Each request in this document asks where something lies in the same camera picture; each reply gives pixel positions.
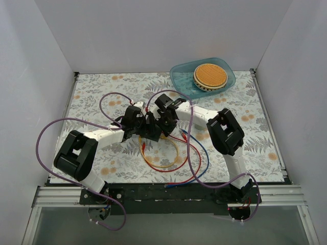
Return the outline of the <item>black network switch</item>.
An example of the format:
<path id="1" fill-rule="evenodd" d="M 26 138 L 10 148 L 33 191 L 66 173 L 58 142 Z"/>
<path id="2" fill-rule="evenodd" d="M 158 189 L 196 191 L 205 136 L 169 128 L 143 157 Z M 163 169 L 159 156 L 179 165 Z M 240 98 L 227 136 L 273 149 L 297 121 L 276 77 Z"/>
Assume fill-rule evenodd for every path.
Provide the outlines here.
<path id="1" fill-rule="evenodd" d="M 158 125 L 147 126 L 144 137 L 146 139 L 158 142 L 161 136 L 161 128 Z"/>

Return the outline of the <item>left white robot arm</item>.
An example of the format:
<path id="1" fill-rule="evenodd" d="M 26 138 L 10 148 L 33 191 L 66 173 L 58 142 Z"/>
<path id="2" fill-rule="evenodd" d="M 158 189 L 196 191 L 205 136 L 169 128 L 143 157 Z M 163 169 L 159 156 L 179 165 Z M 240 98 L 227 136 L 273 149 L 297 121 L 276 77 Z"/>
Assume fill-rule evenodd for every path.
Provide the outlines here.
<path id="1" fill-rule="evenodd" d="M 121 143 L 133 135 L 158 141 L 161 129 L 153 113 L 144 113 L 140 107 L 129 106 L 125 115 L 104 129 L 82 133 L 69 132 L 54 160 L 54 167 L 92 190 L 91 198 L 104 204 L 109 197 L 107 183 L 92 168 L 97 150 Z"/>

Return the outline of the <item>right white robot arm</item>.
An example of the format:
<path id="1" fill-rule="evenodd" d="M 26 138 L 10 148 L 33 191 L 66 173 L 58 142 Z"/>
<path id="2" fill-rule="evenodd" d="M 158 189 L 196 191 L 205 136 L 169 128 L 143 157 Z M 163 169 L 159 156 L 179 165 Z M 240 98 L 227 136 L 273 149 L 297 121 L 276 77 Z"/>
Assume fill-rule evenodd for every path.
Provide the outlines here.
<path id="1" fill-rule="evenodd" d="M 190 146 L 190 132 L 193 124 L 206 127 L 212 145 L 223 155 L 229 173 L 229 181 L 220 186 L 210 186 L 200 181 L 194 170 L 190 168 L 195 180 L 210 189 L 229 186 L 232 199 L 242 203 L 250 196 L 254 179 L 247 172 L 243 158 L 244 131 L 232 112 L 226 108 L 221 111 L 209 110 L 196 106 L 192 101 L 179 98 L 175 101 L 163 94 L 157 98 L 155 105 L 148 109 L 162 125 L 170 128 L 178 120 L 189 122 L 187 147 Z"/>

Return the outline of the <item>teal plastic container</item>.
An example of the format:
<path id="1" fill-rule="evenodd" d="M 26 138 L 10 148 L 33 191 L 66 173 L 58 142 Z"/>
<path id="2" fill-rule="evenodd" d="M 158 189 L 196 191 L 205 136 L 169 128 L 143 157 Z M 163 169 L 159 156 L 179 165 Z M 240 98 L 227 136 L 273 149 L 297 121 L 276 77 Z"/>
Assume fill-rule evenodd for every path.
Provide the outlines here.
<path id="1" fill-rule="evenodd" d="M 219 58 L 208 58 L 174 66 L 170 78 L 175 89 L 191 99 L 210 96 L 231 88 L 236 77 Z"/>

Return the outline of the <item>woven round coasters stack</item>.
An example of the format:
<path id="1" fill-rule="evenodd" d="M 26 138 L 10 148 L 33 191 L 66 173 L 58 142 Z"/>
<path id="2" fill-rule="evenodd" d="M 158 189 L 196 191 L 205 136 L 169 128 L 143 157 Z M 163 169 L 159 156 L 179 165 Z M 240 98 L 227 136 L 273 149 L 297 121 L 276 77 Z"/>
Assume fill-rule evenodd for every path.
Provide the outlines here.
<path id="1" fill-rule="evenodd" d="M 199 89 L 203 91 L 214 91 L 225 87 L 228 75 L 220 66 L 205 63 L 195 69 L 193 80 Z"/>

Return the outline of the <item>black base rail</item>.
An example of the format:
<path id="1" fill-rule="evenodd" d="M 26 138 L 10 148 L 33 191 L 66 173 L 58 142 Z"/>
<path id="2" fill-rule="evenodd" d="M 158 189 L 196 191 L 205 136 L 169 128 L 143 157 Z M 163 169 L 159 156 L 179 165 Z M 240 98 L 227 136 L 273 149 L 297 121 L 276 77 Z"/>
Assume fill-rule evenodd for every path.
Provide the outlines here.
<path id="1" fill-rule="evenodd" d="M 102 198 L 84 189 L 79 204 L 84 206 L 109 206 L 111 215 L 123 214 L 200 214 L 227 216 L 238 207 L 248 211 L 256 204 L 261 206 L 292 206 L 293 190 L 287 185 L 262 185 L 253 187 L 243 198 L 230 187 L 209 189 L 200 184 L 166 188 L 163 184 L 110 184 Z"/>

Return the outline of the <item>floral table mat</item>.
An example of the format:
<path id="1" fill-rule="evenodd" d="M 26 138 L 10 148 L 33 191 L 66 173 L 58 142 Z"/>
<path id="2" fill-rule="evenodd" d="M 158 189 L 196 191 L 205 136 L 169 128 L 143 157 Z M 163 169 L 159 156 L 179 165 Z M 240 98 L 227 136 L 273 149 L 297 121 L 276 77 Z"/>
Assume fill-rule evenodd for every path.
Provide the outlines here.
<path id="1" fill-rule="evenodd" d="M 248 71 L 237 71 L 235 77 L 235 84 L 225 92 L 193 103 L 210 110 L 228 108 L 245 133 L 243 156 L 247 171 L 258 182 L 282 182 L 281 162 L 256 85 Z M 97 130 L 123 115 L 129 100 L 154 104 L 154 94 L 161 90 L 172 99 L 178 98 L 167 72 L 79 75 L 58 146 L 72 130 Z M 146 140 L 143 153 L 137 136 L 110 145 L 97 152 L 93 168 L 109 183 L 182 182 L 191 177 L 190 168 L 201 175 L 203 182 L 228 181 L 224 158 L 213 147 L 208 131 L 191 127 L 190 150 L 180 142 L 181 130 L 188 128 L 188 122 L 179 121 L 172 140 Z"/>

